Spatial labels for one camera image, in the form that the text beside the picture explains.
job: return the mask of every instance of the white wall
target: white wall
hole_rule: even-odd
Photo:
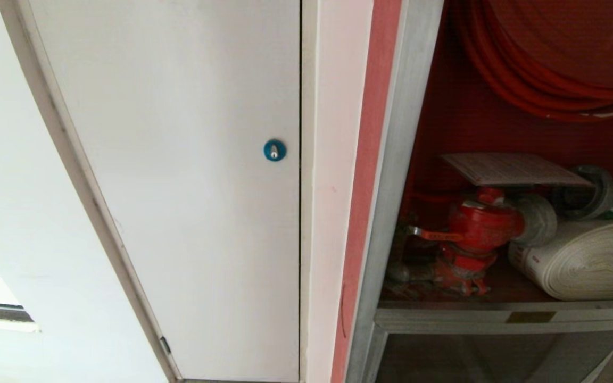
[[[330,381],[333,368],[371,17],[372,0],[317,3],[316,118],[313,127],[302,126],[314,133],[306,340],[309,383]],[[303,84],[303,89],[310,85]]]
[[[0,330],[0,382],[165,376],[49,138],[0,15],[0,275],[41,332]]]

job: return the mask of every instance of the rolled hose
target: rolled hose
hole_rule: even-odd
[[[510,263],[562,301],[613,299],[613,221],[566,221],[538,248],[511,243]]]

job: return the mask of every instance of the label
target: label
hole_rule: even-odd
[[[533,154],[456,153],[441,157],[477,186],[593,186],[583,177]]]

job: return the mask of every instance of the red fire hose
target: red fire hose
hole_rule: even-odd
[[[593,122],[613,118],[613,56],[597,57],[603,52],[613,53],[613,35],[609,45],[598,43],[593,46],[599,46],[597,49],[578,50],[584,39],[593,39],[592,32],[586,34],[583,28],[599,28],[589,20],[604,17],[601,12],[584,10],[588,7],[587,2],[566,4],[564,12],[571,14],[563,20],[571,26],[554,24],[559,24],[561,10],[559,2],[548,0],[459,0],[453,2],[452,15],[467,56],[496,94],[543,118]],[[612,12],[606,10],[608,23],[613,22]],[[605,41],[602,38],[593,41]],[[601,59],[611,60],[611,65]],[[597,67],[606,73],[598,72]],[[574,73],[575,78],[561,73]]]

